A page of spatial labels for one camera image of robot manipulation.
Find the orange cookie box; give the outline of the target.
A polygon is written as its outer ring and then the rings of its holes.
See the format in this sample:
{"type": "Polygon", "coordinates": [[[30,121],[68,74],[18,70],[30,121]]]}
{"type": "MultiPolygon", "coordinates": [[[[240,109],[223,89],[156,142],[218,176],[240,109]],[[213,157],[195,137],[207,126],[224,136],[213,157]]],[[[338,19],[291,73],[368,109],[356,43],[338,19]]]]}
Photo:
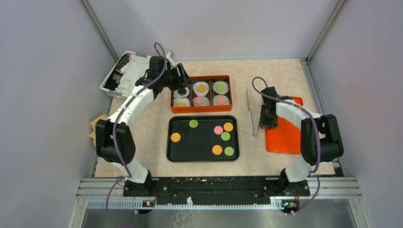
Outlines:
{"type": "Polygon", "coordinates": [[[174,107],[173,106],[173,92],[171,92],[171,98],[170,98],[170,107],[171,111],[174,114],[184,114],[184,113],[207,113],[207,112],[229,112],[232,110],[233,107],[233,100],[232,100],[232,94],[231,94],[231,81],[230,81],[230,76],[229,75],[210,75],[210,76],[192,76],[191,79],[195,82],[203,81],[207,82],[210,86],[209,93],[205,96],[209,99],[210,101],[210,106],[193,106],[193,98],[196,97],[195,93],[193,92],[193,85],[188,86],[190,90],[190,94],[187,97],[190,101],[191,106],[189,107],[174,107]],[[213,91],[212,85],[214,82],[217,81],[224,81],[227,82],[229,85],[229,92],[225,94],[224,96],[227,96],[230,100],[230,105],[213,105],[212,100],[213,97],[218,95],[213,91]]]}

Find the orange box lid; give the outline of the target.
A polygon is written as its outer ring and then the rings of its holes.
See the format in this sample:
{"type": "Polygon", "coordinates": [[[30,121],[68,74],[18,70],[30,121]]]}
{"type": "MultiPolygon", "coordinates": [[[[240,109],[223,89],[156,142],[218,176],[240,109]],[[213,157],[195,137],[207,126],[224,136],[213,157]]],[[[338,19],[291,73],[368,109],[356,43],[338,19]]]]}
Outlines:
{"type": "MultiPolygon", "coordinates": [[[[267,98],[263,99],[262,108],[270,111],[267,98]]],[[[278,117],[278,126],[274,129],[263,128],[265,130],[266,151],[282,154],[300,155],[300,130],[286,119],[278,117]]]]}

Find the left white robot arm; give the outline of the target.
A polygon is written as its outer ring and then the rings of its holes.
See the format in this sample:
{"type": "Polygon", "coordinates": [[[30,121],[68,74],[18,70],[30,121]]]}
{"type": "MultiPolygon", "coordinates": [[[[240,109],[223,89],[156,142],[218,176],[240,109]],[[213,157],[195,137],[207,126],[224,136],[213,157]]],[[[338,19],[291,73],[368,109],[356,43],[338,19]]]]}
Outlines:
{"type": "Polygon", "coordinates": [[[149,67],[139,78],[124,103],[106,120],[95,125],[96,154],[118,167],[125,179],[134,182],[134,190],[140,196],[152,192],[152,183],[147,180],[149,171],[135,156],[135,142],[131,127],[145,108],[163,91],[181,90],[193,84],[181,63],[175,64],[168,52],[163,56],[149,57],[149,67]]]}

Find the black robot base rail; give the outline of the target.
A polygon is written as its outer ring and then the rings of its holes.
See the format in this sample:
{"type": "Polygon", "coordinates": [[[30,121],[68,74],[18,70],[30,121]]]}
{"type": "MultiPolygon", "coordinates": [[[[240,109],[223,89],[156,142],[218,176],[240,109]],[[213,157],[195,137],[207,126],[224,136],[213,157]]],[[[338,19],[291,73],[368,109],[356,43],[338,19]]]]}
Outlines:
{"type": "Polygon", "coordinates": [[[299,197],[310,196],[306,180],[289,183],[279,176],[218,176],[149,178],[139,184],[127,181],[123,196],[152,199],[152,206],[261,206],[280,202],[283,212],[299,209],[299,197]]]}

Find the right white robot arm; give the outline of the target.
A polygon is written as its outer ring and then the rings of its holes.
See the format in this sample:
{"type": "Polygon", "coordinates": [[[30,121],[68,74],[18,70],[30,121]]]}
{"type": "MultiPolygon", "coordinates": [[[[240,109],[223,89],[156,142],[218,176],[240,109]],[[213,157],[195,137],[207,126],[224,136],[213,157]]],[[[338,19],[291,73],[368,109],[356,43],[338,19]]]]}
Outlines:
{"type": "Polygon", "coordinates": [[[277,130],[280,120],[300,132],[301,155],[280,173],[279,191],[291,196],[298,185],[315,173],[320,163],[331,162],[344,154],[338,122],[332,114],[318,114],[307,110],[289,96],[279,96],[275,87],[259,92],[263,99],[259,127],[265,131],[277,130]]]}

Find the metal tongs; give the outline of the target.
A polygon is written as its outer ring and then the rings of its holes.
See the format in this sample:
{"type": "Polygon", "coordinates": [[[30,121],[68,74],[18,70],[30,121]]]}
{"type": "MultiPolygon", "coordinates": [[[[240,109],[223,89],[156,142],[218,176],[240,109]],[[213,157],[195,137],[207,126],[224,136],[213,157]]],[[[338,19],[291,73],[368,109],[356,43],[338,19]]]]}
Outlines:
{"type": "Polygon", "coordinates": [[[262,105],[262,98],[260,94],[253,90],[251,87],[246,89],[247,108],[249,113],[249,123],[251,134],[255,138],[259,128],[259,117],[262,105]]]}

